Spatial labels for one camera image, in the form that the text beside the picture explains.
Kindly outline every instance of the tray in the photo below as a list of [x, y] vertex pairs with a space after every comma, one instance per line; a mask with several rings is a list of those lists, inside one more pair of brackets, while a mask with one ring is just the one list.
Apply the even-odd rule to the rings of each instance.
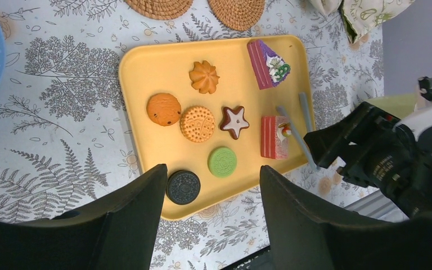
[[[292, 138], [288, 159], [271, 160], [260, 156], [261, 116], [277, 115], [276, 105], [284, 105], [303, 136], [307, 130], [298, 94], [303, 91], [310, 100], [312, 95], [302, 42], [292, 35], [259, 38], [291, 66], [291, 74], [277, 88], [259, 90], [246, 48], [251, 38], [142, 46], [124, 55], [119, 78], [142, 171], [163, 163], [168, 166], [169, 174], [186, 169], [196, 173], [201, 181], [200, 194], [190, 204], [177, 205], [165, 197], [162, 218], [182, 219], [257, 186], [262, 165], [286, 173], [307, 163]], [[220, 76], [213, 94], [200, 94], [191, 87], [188, 72], [193, 69], [194, 61], [203, 60], [216, 66]], [[209, 108], [217, 125], [223, 118], [223, 106], [244, 106], [250, 127], [241, 131], [238, 140], [217, 127], [210, 140], [193, 143], [184, 138], [179, 123], [161, 127], [147, 116], [148, 99], [160, 92], [173, 94], [183, 111], [194, 105]], [[309, 104], [314, 119], [312, 103]], [[237, 156], [238, 166], [226, 178], [213, 176], [207, 165], [211, 151], [220, 146], [233, 149]]]

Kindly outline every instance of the wicker placemat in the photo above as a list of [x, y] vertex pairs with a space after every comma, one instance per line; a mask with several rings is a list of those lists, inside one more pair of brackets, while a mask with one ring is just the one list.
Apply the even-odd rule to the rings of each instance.
[[264, 0], [209, 0], [215, 16], [225, 26], [246, 31], [256, 24], [264, 11]]
[[141, 15], [155, 20], [173, 20], [183, 15], [193, 0], [125, 0]]

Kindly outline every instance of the round cookie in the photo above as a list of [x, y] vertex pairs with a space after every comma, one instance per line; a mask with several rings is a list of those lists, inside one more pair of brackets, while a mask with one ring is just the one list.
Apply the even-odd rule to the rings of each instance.
[[197, 175], [189, 170], [179, 170], [168, 179], [166, 195], [175, 204], [185, 205], [194, 201], [201, 190]]
[[180, 128], [183, 135], [192, 142], [205, 142], [214, 133], [216, 122], [208, 108], [194, 106], [181, 116]]
[[237, 166], [237, 158], [234, 151], [228, 147], [220, 147], [209, 156], [208, 167], [216, 177], [230, 176]]
[[159, 93], [148, 100], [146, 113], [151, 121], [167, 127], [181, 117], [181, 105], [172, 94]]

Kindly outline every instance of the floral tablecloth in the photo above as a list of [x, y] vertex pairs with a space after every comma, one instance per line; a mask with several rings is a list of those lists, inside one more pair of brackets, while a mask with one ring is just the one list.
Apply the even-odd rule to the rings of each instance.
[[[147, 44], [293, 34], [308, 54], [317, 127], [383, 95], [381, 29], [349, 46], [340, 16], [305, 0], [266, 0], [248, 31], [218, 22], [206, 1], [181, 18], [147, 19], [121, 0], [0, 0], [6, 68], [0, 83], [0, 221], [52, 218], [140, 173], [118, 81], [129, 49]], [[372, 192], [336, 165], [287, 174], [340, 206]], [[151, 268], [221, 269], [269, 244], [259, 188], [194, 216], [161, 220]]]

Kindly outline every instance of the black cookie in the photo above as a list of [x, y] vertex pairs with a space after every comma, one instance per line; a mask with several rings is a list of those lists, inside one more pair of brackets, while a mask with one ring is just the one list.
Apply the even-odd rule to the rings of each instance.
[[189, 170], [179, 170], [173, 173], [166, 186], [166, 194], [172, 202], [179, 205], [194, 201], [201, 190], [197, 175]]

